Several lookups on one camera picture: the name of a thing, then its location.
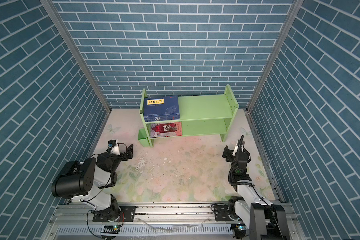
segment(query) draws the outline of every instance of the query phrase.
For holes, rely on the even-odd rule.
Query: blue book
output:
[[[180,119],[179,103],[176,95],[163,98],[144,99],[144,121],[166,121]]]

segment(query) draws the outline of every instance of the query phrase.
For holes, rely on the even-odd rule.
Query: metal corner post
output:
[[[94,76],[92,75],[91,70],[89,69],[84,58],[82,57],[79,49],[76,46],[76,43],[73,41],[71,34],[69,33],[67,27],[65,26],[61,16],[59,15],[56,7],[53,4],[52,0],[40,0],[40,2],[43,5],[43,7],[45,8],[49,17],[51,18],[53,24],[59,31],[62,39],[68,46],[68,49],[71,51],[73,57],[76,59],[77,64],[79,65],[80,69],[83,71],[84,75],[87,77],[87,80],[91,84],[97,97],[100,99],[101,104],[104,106],[107,113],[110,113],[110,111],[111,111],[110,105],[108,104],[106,98],[104,97],[103,93],[101,92],[99,85],[96,83],[96,80],[95,80]]]
[[[252,94],[250,102],[248,103],[247,111],[249,113],[251,112],[252,108],[254,107],[254,103],[256,102],[256,99],[258,98],[260,91],[263,88],[265,81],[267,80],[269,72],[271,71],[271,68],[276,60],[276,57],[279,54],[281,47],[283,46],[284,40],[287,38],[288,32],[291,29],[292,23],[295,20],[295,17],[298,14],[303,2],[304,2],[304,0],[295,0],[293,2],[293,4],[291,5],[291,8],[289,9],[289,12],[285,19],[283,27],[280,30],[279,36],[275,42],[275,45],[273,46],[273,49],[271,51],[271,54],[269,55],[268,61],[267,61],[266,65],[264,67],[264,70],[260,76],[259,82],[254,89],[254,92]]]

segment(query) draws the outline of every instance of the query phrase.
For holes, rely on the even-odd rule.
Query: shelf board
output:
[[[227,127],[225,126],[224,119],[210,119],[210,120],[195,120],[182,122],[182,136],[171,137],[189,137],[189,136],[201,136],[212,134],[225,134]]]
[[[178,97],[180,119],[146,123],[184,122],[232,118],[233,113],[224,94]]]

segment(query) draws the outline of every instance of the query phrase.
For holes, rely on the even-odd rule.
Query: red book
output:
[[[150,137],[182,136],[181,122],[151,123]]]

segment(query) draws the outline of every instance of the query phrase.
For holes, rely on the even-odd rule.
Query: yellow title label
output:
[[[147,100],[147,105],[152,105],[152,104],[163,104],[164,103],[164,99],[151,99],[151,100]]]

